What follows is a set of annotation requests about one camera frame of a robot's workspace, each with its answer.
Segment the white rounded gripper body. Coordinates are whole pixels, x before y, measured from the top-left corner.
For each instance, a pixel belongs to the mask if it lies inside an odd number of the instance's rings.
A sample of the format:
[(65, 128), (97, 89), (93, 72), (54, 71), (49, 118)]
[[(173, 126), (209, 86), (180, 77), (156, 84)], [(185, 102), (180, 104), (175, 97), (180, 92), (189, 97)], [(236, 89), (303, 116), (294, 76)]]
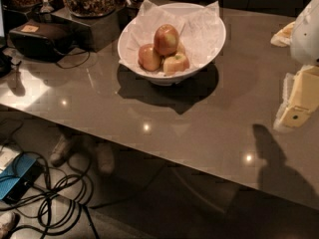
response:
[(297, 17), (290, 52), (300, 64), (319, 65), (319, 0), (311, 0)]

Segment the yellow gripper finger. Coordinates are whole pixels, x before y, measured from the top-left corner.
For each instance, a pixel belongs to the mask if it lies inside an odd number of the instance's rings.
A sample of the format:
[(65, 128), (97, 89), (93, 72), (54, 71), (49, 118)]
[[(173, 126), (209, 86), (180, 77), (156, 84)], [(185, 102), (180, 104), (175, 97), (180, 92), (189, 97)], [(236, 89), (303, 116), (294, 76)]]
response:
[(303, 66), (283, 81), (282, 104), (273, 128), (289, 132), (303, 126), (319, 108), (319, 67)]
[(287, 47), (291, 43), (292, 30), (295, 23), (291, 22), (279, 30), (270, 40), (270, 43), (277, 47)]

